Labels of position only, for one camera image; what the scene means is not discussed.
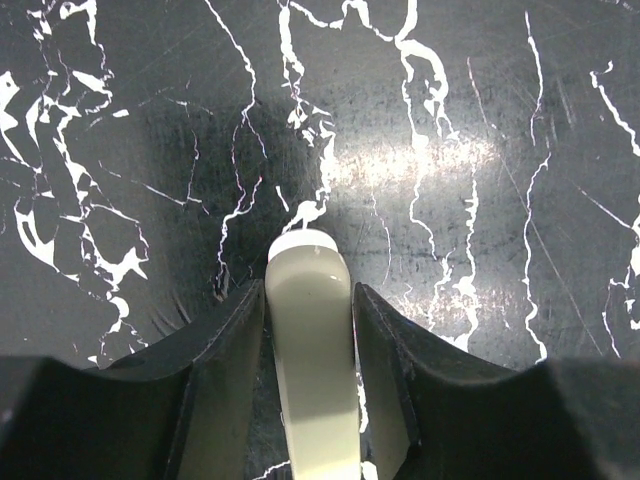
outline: marble countertop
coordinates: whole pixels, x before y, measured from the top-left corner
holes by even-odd
[[[639,13],[0,3],[0,352],[107,366],[308,225],[486,360],[637,360]]]

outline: white cylindrical object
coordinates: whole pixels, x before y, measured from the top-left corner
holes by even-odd
[[[359,480],[351,280],[333,239],[311,229],[280,236],[265,288],[294,478]]]

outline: dark tabletop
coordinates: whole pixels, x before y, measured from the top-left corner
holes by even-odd
[[[0,353],[107,366],[309,225],[474,355],[640,358],[639,13],[0,3]]]

